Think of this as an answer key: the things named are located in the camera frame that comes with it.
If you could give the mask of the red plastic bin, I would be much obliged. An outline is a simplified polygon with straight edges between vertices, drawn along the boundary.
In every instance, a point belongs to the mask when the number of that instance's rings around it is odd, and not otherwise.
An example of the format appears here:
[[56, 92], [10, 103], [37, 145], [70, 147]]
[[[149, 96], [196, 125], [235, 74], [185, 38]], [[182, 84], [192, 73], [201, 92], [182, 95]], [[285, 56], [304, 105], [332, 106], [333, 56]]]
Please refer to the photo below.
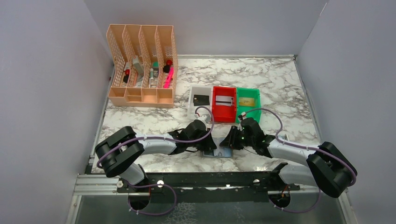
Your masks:
[[213, 87], [212, 113], [215, 122], [234, 123], [236, 121], [236, 88]]

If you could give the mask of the grey metal card holder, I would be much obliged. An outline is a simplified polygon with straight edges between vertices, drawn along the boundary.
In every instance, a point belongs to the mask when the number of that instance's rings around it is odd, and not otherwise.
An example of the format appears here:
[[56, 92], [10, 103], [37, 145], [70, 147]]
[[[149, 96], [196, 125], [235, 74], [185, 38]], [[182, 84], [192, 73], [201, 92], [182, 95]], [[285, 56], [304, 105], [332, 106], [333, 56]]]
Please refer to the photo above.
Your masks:
[[227, 147], [220, 146], [220, 143], [225, 138], [213, 138], [216, 149], [209, 151], [201, 151], [200, 156], [204, 158], [233, 158], [233, 150]]

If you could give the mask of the green plastic bin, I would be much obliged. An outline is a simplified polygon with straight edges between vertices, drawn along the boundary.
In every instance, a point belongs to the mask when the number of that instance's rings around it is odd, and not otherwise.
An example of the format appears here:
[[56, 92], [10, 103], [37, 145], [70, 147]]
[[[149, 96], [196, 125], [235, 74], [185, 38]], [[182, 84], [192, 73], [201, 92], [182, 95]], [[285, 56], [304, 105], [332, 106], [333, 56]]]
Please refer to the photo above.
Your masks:
[[236, 123], [239, 123], [238, 116], [243, 112], [247, 114], [247, 118], [253, 118], [258, 123], [260, 122], [261, 111], [247, 113], [249, 110], [261, 108], [260, 91], [258, 89], [236, 88], [236, 105]]

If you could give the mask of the white magnetic stripe card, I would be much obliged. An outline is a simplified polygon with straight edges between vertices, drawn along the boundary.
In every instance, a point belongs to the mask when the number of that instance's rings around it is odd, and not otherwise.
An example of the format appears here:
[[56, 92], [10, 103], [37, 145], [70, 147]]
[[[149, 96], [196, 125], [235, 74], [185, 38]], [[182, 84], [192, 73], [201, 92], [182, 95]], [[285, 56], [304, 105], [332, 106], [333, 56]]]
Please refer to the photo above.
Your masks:
[[233, 97], [217, 95], [215, 96], [215, 105], [232, 106]]

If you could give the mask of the white plastic bin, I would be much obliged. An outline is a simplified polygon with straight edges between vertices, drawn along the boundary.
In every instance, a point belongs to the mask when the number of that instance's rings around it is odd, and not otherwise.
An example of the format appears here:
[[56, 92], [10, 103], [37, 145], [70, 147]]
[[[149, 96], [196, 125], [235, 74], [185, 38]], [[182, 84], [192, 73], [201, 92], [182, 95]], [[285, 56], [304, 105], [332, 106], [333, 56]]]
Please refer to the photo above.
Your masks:
[[199, 106], [204, 106], [211, 111], [212, 96], [213, 86], [191, 85], [187, 103], [187, 118], [195, 119], [195, 110]]

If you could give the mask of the peach plastic desk organizer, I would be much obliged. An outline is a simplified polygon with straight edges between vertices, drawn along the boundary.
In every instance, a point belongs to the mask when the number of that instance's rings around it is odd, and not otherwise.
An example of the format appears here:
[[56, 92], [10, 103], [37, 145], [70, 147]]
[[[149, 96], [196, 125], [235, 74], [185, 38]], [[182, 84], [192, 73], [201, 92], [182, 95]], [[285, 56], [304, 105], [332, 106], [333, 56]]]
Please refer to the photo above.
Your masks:
[[112, 104], [172, 108], [178, 72], [174, 26], [111, 24], [106, 38], [115, 67]]

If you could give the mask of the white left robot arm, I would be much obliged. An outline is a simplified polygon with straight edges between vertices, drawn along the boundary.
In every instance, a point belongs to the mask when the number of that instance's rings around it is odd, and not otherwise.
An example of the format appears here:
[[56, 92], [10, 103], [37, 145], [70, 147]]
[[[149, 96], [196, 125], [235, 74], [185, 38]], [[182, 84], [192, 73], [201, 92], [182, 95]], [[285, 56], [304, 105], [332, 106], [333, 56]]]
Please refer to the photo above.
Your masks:
[[141, 155], [174, 155], [190, 147], [198, 151], [217, 148], [211, 129], [202, 120], [163, 135], [138, 134], [125, 126], [100, 142], [94, 151], [99, 159], [97, 167], [104, 170], [106, 177], [119, 176], [129, 185], [142, 186], [148, 184], [148, 178], [142, 166], [135, 163]]

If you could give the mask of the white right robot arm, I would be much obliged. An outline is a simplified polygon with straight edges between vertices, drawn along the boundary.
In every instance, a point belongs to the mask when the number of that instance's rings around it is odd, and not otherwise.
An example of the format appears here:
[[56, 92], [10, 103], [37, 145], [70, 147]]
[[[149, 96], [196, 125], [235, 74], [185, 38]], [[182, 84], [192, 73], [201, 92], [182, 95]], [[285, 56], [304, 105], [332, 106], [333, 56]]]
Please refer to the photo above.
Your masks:
[[304, 146], [266, 135], [258, 122], [244, 119], [232, 126], [220, 143], [229, 149], [252, 147], [258, 155], [291, 161], [275, 170], [275, 181], [281, 185], [303, 184], [318, 187], [330, 197], [337, 198], [355, 183], [357, 170], [337, 147], [325, 141], [316, 146]]

